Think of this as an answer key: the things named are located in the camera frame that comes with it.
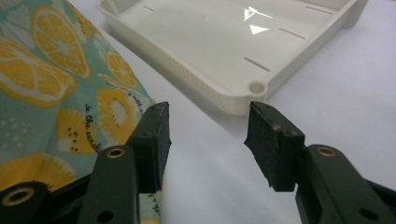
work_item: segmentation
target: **white plastic tray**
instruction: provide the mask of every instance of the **white plastic tray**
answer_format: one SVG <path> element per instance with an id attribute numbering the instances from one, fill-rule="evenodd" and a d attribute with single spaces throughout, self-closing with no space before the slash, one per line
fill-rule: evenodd
<path id="1" fill-rule="evenodd" d="M 225 112 L 242 115 L 250 101 L 265 101 L 336 31 L 353 26 L 366 3 L 100 0 L 97 6 L 149 64 Z"/>

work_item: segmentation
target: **screw hole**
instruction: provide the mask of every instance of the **screw hole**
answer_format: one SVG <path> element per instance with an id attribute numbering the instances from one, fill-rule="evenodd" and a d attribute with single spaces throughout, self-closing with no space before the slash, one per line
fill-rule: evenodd
<path id="1" fill-rule="evenodd" d="M 98 217 L 97 217 L 97 221 L 99 223 L 107 223 L 108 221 L 110 221 L 111 219 L 113 219 L 114 214 L 111 211 L 103 211 L 101 212 Z"/>
<path id="2" fill-rule="evenodd" d="M 361 213 L 361 215 L 363 217 L 365 217 L 367 219 L 370 219 L 370 220 L 373 220 L 373 221 L 376 221 L 376 220 L 379 219 L 378 215 L 375 212 L 373 212 L 373 211 L 371 211 L 369 209 L 361 208 L 359 210 L 359 212 Z"/>
<path id="3" fill-rule="evenodd" d="M 325 157 L 334 157 L 336 155 L 334 150 L 327 147 L 319 147 L 318 153 Z"/>
<path id="4" fill-rule="evenodd" d="M 107 152 L 107 156 L 109 158 L 114 159 L 114 158 L 121 157 L 124 153 L 125 153 L 124 149 L 122 149 L 122 148 L 114 148 L 114 149 L 112 149 L 112 150 Z"/>
<path id="5" fill-rule="evenodd" d="M 11 191 L 2 201 L 2 204 L 4 206 L 14 206 L 18 205 L 20 203 L 24 203 L 27 200 L 29 200 L 33 194 L 35 193 L 35 190 L 30 188 L 30 187 L 22 187 L 19 189 L 15 189 Z"/>
<path id="6" fill-rule="evenodd" d="M 252 82 L 248 89 L 254 94 L 261 94 L 265 91 L 265 86 L 260 82 Z"/>

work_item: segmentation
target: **white table surface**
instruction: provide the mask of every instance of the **white table surface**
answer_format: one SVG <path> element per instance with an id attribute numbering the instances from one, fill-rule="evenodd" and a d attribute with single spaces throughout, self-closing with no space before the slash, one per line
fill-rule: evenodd
<path id="1" fill-rule="evenodd" d="M 96 0 L 70 2 L 114 35 Z M 247 118 L 223 114 L 109 40 L 150 96 L 170 104 L 163 224 L 301 223 L 295 193 L 269 189 L 243 144 Z M 338 32 L 267 103 L 305 133 L 306 145 L 336 147 L 363 177 L 396 189 L 396 1 L 369 1 L 358 24 Z"/>

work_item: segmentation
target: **brass screw insert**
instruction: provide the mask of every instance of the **brass screw insert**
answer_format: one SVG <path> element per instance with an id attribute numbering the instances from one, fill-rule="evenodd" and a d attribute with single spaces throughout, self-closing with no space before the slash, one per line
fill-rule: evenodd
<path id="1" fill-rule="evenodd" d="M 325 157 L 335 157 L 337 155 L 333 149 L 328 147 L 318 147 L 318 153 Z"/>
<path id="2" fill-rule="evenodd" d="M 8 207 L 18 205 L 29 200 L 34 193 L 35 190 L 30 187 L 14 189 L 2 200 L 1 203 Z"/>
<path id="3" fill-rule="evenodd" d="M 107 152 L 107 156 L 111 159 L 121 157 L 123 154 L 125 154 L 125 150 L 122 148 L 114 148 Z"/>

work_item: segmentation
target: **fabric cloth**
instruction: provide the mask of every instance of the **fabric cloth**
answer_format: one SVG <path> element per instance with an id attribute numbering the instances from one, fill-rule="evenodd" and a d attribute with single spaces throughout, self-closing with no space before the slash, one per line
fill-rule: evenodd
<path id="1" fill-rule="evenodd" d="M 152 104 L 67 1 L 0 1 L 0 190 L 40 181 L 54 191 L 88 175 Z M 159 223 L 159 196 L 140 195 L 142 223 Z"/>

